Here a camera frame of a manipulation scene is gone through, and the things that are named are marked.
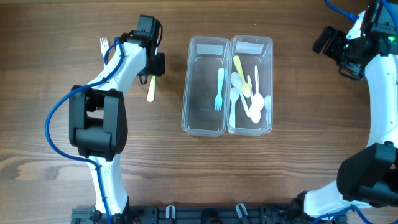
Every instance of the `blue cable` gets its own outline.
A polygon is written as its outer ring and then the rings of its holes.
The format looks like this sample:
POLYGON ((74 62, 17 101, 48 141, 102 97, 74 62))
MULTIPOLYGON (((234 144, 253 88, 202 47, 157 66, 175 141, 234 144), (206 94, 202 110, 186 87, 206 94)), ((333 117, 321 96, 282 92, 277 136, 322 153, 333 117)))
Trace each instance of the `blue cable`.
POLYGON ((394 13, 394 11, 392 10, 391 6, 389 3, 387 3, 386 0, 380 0, 381 3, 383 4, 383 6, 387 9, 387 12, 390 14, 392 21, 394 22, 394 25, 396 27, 396 36, 398 38, 398 19, 397 19, 397 15, 394 13))
POLYGON ((356 21, 357 19, 359 19, 359 16, 358 16, 358 15, 353 14, 353 13, 348 13, 348 12, 345 12, 345 11, 343 11, 343 10, 337 8, 336 6, 330 4, 329 0, 325 0, 325 4, 326 4, 327 6, 329 6, 329 8, 331 8, 332 10, 334 10, 334 11, 336 11, 336 12, 339 12, 339 13, 341 13, 342 15, 344 15, 345 17, 347 17, 347 19, 348 19, 349 21, 351 21, 352 23, 355 23, 355 21, 356 21))
POLYGON ((372 224, 368 219, 366 219, 366 217, 362 214, 362 212, 360 211, 360 209, 356 205, 351 205, 350 207, 344 208, 344 209, 342 209, 342 210, 340 210, 338 212, 321 215, 318 218, 316 218, 314 221, 312 221, 311 224, 318 223, 319 221, 322 220, 322 218, 330 218, 330 217, 337 217, 339 215, 344 215, 345 213, 347 213, 350 210, 357 212, 359 217, 366 224, 372 224))
POLYGON ((109 208, 108 208, 108 203, 106 202, 106 197, 105 197, 105 193, 104 193, 104 188, 103 188, 103 183, 102 183, 102 178, 101 178, 101 166, 98 165, 98 163, 96 163, 95 161, 92 161, 90 159, 85 159, 85 158, 80 158, 80 157, 75 157, 75 156, 71 156, 68 155, 64 152, 62 152, 59 148, 57 148, 54 144, 54 142, 51 140, 50 137, 50 121, 51 121, 51 117, 54 114, 54 112, 62 105, 62 103, 64 103, 67 99, 71 98, 74 94, 83 91, 83 90, 87 90, 90 89, 91 87, 100 85, 100 84, 104 84, 107 80, 109 80, 116 72, 117 70, 120 68, 120 66, 123 63, 123 59, 124 59, 124 51, 123 51, 123 47, 122 44, 120 43, 120 40, 115 37, 114 39, 114 44, 111 45, 111 47, 106 51, 106 56, 105 56, 105 62, 107 63, 108 60, 108 54, 109 51, 116 46, 116 44, 119 46, 120 48, 120 60, 119 63, 116 65, 116 67, 112 70, 112 72, 105 77, 104 79, 102 79, 99 82, 96 83, 92 83, 89 85, 85 85, 85 86, 81 86, 75 90, 72 90, 71 92, 69 92, 66 96, 64 96, 60 101, 58 101, 58 103, 56 103, 54 105, 54 107, 50 110, 49 115, 47 116, 47 119, 45 120, 45 126, 44 126, 44 131, 45 131, 45 137, 47 138, 47 141, 49 142, 50 146, 52 147, 52 149, 54 149, 55 152, 57 152, 58 154, 60 154, 61 156, 67 158, 67 159, 73 159, 76 161, 81 161, 81 162, 89 162, 91 164, 93 164, 95 166, 95 169, 97 171, 97 178, 98 178, 98 185, 99 185, 99 191, 101 192, 101 197, 102 197, 102 201, 104 202, 104 207, 106 210, 106 218, 108 219, 108 224, 112 224, 112 220, 111 220, 111 215, 109 213, 109 208))

